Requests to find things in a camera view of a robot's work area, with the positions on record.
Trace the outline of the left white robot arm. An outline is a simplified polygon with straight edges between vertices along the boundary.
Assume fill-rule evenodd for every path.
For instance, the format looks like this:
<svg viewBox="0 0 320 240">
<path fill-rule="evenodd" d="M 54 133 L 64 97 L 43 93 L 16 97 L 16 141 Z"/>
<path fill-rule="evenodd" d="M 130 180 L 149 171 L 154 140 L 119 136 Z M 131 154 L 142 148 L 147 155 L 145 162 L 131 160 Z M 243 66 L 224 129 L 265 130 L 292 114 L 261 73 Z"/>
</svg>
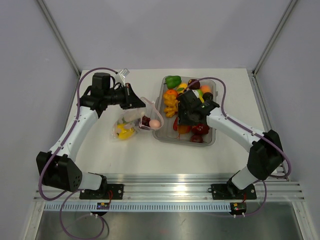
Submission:
<svg viewBox="0 0 320 240">
<path fill-rule="evenodd" d="M 84 173 L 76 165 L 78 151 L 93 125 L 108 106 L 120 106 L 123 110 L 144 108 L 145 103 L 134 93 L 131 84 L 125 82 L 129 71 L 125 68 L 110 73 L 112 69 L 98 67 L 91 70 L 92 83 L 83 94 L 76 87 L 76 113 L 58 141 L 47 152 L 39 152 L 36 163 L 39 171 L 38 191 L 46 201 L 61 197 L 47 197 L 43 186 L 66 192 L 85 192 L 97 199 L 108 194 L 107 178 L 97 173 Z"/>
</svg>

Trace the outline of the clear pink zip top bag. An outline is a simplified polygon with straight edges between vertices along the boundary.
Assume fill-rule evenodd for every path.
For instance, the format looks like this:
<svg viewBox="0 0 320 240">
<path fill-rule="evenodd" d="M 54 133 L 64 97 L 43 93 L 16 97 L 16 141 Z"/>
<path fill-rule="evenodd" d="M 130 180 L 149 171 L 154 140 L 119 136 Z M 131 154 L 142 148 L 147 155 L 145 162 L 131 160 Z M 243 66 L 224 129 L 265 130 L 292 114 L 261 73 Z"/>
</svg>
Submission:
<svg viewBox="0 0 320 240">
<path fill-rule="evenodd" d="M 145 97 L 140 98 L 145 104 L 143 108 L 124 110 L 111 130 L 111 137 L 117 141 L 126 141 L 138 133 L 160 130 L 164 118 L 156 108 L 156 103 Z"/>
</svg>

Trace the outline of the pink egg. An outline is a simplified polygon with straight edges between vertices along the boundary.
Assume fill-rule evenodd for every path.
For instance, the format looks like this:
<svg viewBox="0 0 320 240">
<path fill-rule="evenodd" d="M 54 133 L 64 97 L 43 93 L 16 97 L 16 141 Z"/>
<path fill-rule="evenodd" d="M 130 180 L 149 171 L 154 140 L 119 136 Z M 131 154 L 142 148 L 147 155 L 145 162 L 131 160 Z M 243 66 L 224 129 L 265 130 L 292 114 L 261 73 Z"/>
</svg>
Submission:
<svg viewBox="0 0 320 240">
<path fill-rule="evenodd" d="M 158 129 L 161 127 L 160 121 L 156 119 L 151 119 L 148 124 L 149 124 L 149 127 L 152 129 Z"/>
</svg>

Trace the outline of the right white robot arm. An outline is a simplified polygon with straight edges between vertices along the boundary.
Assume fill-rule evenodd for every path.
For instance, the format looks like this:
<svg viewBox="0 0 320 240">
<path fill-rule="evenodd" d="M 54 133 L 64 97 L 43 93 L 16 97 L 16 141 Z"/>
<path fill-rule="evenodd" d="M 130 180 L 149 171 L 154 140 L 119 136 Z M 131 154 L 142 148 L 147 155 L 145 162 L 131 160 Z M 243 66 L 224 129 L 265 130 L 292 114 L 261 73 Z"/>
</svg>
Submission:
<svg viewBox="0 0 320 240">
<path fill-rule="evenodd" d="M 238 122 L 218 103 L 202 100 L 194 90 L 187 90 L 177 100 L 179 124 L 205 124 L 224 133 L 248 152 L 246 166 L 223 184 L 223 193 L 232 199 L 239 198 L 248 186 L 266 180 L 283 163 L 282 144 L 274 130 L 264 132 Z"/>
</svg>

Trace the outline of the dark red grape bunch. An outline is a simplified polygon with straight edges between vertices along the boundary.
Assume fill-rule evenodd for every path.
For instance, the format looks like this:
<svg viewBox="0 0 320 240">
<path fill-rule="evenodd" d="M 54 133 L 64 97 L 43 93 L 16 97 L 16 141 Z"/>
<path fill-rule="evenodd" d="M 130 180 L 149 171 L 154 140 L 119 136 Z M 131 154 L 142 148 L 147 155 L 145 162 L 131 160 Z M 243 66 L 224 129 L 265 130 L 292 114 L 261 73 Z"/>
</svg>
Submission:
<svg viewBox="0 0 320 240">
<path fill-rule="evenodd" d="M 140 123 L 140 128 L 143 130 L 149 130 L 150 129 L 150 118 L 147 116 L 143 116 Z"/>
</svg>

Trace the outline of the yellow bell pepper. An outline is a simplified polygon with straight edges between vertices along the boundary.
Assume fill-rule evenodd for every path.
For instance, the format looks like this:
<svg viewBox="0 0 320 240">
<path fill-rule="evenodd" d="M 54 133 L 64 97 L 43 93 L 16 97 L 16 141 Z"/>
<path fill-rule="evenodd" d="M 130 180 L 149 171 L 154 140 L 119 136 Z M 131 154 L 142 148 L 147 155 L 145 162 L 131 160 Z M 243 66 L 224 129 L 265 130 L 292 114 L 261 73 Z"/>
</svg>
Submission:
<svg viewBox="0 0 320 240">
<path fill-rule="evenodd" d="M 135 133 L 135 129 L 133 127 L 131 128 L 125 128 L 125 124 L 118 124 L 115 128 L 115 136 L 119 139 L 119 140 L 127 140 L 129 138 L 131 138 Z"/>
</svg>

